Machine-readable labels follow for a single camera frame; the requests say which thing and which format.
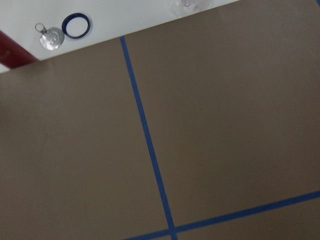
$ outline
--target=white surface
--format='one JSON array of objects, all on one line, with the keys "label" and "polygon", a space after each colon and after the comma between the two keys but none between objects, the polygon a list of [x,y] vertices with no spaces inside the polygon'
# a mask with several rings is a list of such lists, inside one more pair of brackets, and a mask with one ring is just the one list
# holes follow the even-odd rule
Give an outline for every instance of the white surface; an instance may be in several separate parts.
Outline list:
[{"label": "white surface", "polygon": [[[237,0],[215,0],[214,8]],[[170,7],[174,0],[1,0],[0,29],[19,45],[44,60],[129,33],[177,19]],[[67,36],[62,46],[50,51],[40,45],[36,23],[61,28],[65,17],[84,13],[92,20],[91,31],[80,39]]]}]

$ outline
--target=red bar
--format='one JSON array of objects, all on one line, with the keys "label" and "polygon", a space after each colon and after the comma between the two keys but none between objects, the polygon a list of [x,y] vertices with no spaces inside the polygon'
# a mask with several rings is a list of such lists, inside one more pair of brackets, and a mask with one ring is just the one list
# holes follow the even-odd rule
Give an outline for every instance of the red bar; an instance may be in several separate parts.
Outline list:
[{"label": "red bar", "polygon": [[0,63],[10,69],[37,62],[32,54],[0,31]]}]

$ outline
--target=clear keychain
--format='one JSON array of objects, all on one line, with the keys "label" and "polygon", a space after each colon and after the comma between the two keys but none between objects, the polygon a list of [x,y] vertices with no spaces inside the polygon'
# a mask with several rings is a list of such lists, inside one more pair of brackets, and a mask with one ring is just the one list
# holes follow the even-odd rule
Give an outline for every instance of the clear keychain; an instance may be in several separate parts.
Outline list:
[{"label": "clear keychain", "polygon": [[52,27],[47,30],[42,23],[37,23],[34,28],[42,34],[40,43],[45,49],[51,51],[57,49],[65,40],[64,32],[57,27]]}]

